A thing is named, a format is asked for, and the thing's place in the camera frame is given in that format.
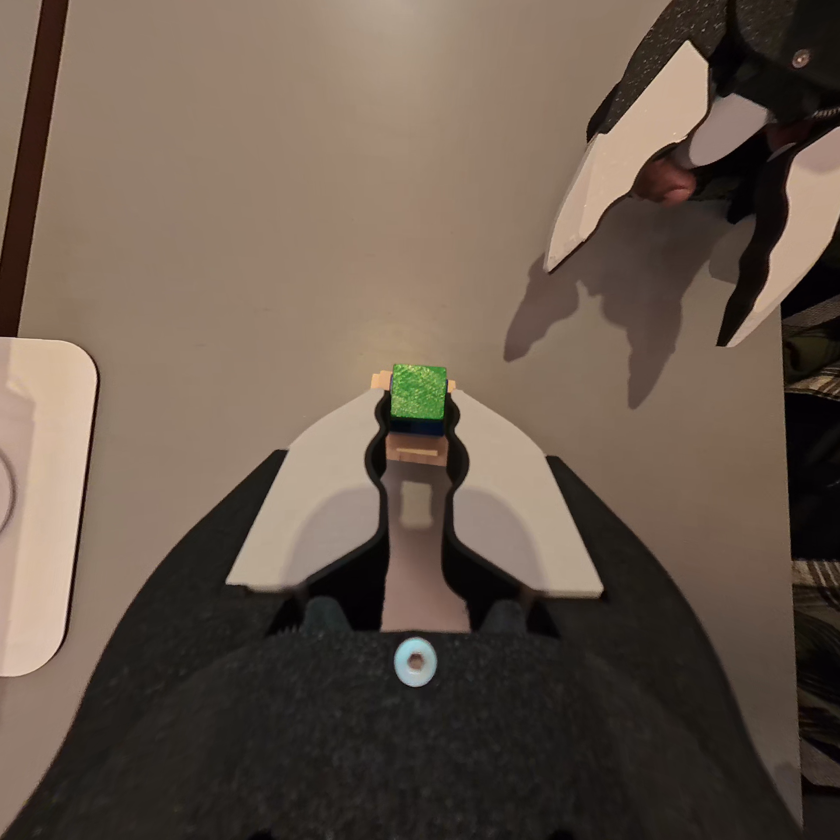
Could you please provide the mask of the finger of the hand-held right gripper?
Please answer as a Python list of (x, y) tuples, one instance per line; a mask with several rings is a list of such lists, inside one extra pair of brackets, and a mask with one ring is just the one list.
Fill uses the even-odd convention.
[(543, 267), (551, 272), (629, 194), (656, 153), (687, 138), (708, 111), (709, 68), (688, 40), (607, 133), (587, 144), (555, 218)]
[(773, 152), (756, 185), (754, 211), (718, 347), (735, 347), (750, 336), (832, 241), (839, 217), (838, 126)]

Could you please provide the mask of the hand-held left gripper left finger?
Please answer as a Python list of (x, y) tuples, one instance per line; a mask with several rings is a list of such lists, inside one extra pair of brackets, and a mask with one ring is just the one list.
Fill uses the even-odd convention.
[(290, 444), (227, 585), (297, 599), (327, 596), (354, 629), (382, 627), (388, 408), (388, 392), (371, 388)]

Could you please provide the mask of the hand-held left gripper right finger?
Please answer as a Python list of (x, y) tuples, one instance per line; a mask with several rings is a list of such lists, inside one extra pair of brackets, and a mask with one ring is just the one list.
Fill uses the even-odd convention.
[(448, 394), (442, 570), (479, 629), (497, 602), (597, 600), (604, 585), (528, 435), (463, 390)]

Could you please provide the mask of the large natural wooden cube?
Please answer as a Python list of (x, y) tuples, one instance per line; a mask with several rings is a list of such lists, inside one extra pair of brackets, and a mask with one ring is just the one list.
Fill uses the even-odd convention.
[(387, 417), (385, 457), (388, 461), (446, 467), (448, 441), (445, 420)]

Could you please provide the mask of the small natural wooden cube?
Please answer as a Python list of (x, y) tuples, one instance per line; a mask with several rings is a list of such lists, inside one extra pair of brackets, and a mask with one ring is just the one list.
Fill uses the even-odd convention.
[(443, 434), (426, 434), (417, 431), (413, 424), (419, 421), (393, 419), (391, 410), (386, 415), (388, 434), (385, 437), (387, 460), (427, 465), (444, 465), (448, 443)]

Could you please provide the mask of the blue wooden cube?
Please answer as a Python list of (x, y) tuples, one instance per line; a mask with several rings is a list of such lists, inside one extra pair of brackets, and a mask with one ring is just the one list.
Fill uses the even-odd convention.
[(445, 433), (450, 380), (432, 384), (430, 395), (410, 396), (408, 384), (391, 378), (391, 401), (388, 411), (394, 433), (441, 437)]

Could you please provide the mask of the green wooden cube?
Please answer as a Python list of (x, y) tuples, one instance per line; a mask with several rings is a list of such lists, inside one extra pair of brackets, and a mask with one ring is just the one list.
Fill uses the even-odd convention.
[(445, 418), (448, 373), (444, 366), (394, 364), (391, 416), (401, 421), (441, 422)]

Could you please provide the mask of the person's right hand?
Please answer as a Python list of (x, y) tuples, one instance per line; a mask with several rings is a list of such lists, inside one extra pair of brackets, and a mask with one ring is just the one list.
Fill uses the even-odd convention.
[(671, 154), (663, 154), (643, 166), (631, 196), (662, 207), (675, 207), (688, 201), (696, 189), (694, 172), (681, 167)]

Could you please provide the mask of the person's plaid shirt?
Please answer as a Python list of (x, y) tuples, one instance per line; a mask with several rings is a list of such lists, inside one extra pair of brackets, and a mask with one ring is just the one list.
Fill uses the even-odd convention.
[(838, 792), (838, 299), (782, 322), (792, 590), (805, 787)]

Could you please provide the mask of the white document stand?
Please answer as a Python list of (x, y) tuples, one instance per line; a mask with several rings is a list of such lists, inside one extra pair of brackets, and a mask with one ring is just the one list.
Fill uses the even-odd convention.
[(50, 661), (69, 621), (98, 370), (73, 343), (1, 339), (1, 676)]

